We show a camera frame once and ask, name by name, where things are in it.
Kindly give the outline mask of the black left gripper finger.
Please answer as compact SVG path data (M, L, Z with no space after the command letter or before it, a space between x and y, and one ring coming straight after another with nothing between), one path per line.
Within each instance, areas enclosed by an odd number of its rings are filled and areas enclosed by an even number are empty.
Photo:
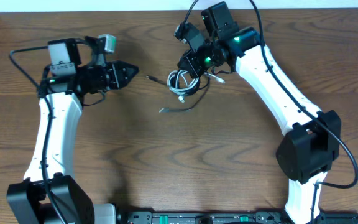
M127 62L116 60L115 68L117 73L122 73L125 75L136 75L139 73L139 67L133 64L129 64Z
M136 73L116 73L115 89L120 90L131 82Z

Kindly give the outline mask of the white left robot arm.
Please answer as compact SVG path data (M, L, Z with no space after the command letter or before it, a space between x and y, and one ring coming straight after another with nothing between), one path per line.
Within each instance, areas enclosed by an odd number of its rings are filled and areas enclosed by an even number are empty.
M22 182L11 184L7 202L19 223L116 223L113 204L97 205L76 183L76 130L87 94L105 95L129 84L135 65L107 61L116 38L103 34L51 40L51 62L35 82L40 124L34 154Z

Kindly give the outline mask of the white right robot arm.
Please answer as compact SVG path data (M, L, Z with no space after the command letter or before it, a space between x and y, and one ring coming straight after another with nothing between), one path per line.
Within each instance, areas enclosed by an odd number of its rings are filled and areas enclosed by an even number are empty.
M320 188L339 155L341 120L322 111L291 82L265 43L261 28L240 28L225 2L201 13L209 37L188 20L174 35L189 45L178 68L199 78L227 64L259 95L278 123L283 139L276 158L288 177L285 213L292 223L318 220Z

